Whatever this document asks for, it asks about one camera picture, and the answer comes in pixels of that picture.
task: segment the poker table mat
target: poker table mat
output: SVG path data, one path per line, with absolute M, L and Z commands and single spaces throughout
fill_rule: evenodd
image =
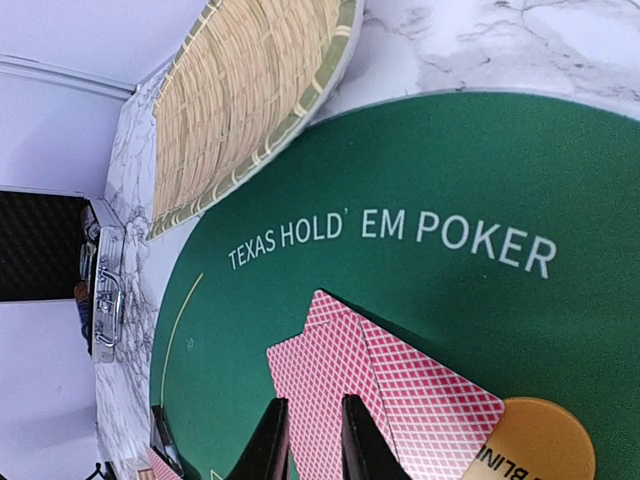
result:
M 204 215 L 165 293 L 151 402 L 188 478 L 230 472 L 275 396 L 266 349 L 317 289 L 492 393 L 567 408 L 597 478 L 640 478 L 639 161 L 640 123 L 521 94 L 307 130 Z

